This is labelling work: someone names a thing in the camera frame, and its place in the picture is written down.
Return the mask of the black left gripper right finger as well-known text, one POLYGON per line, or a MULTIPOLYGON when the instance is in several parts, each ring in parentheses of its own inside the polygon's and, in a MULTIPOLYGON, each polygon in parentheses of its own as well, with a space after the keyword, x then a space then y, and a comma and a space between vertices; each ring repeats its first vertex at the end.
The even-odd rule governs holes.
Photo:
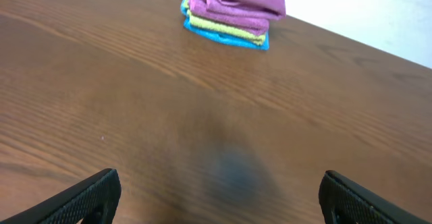
POLYGON ((326 224, 430 224, 333 170, 321 180, 319 204, 326 224))

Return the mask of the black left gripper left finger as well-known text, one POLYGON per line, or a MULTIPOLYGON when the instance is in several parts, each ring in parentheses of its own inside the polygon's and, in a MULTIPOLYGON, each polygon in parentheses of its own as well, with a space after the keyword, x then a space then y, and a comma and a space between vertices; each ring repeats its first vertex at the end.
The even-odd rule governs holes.
POLYGON ((115 169, 104 169, 1 224, 112 224, 122 187, 115 169))

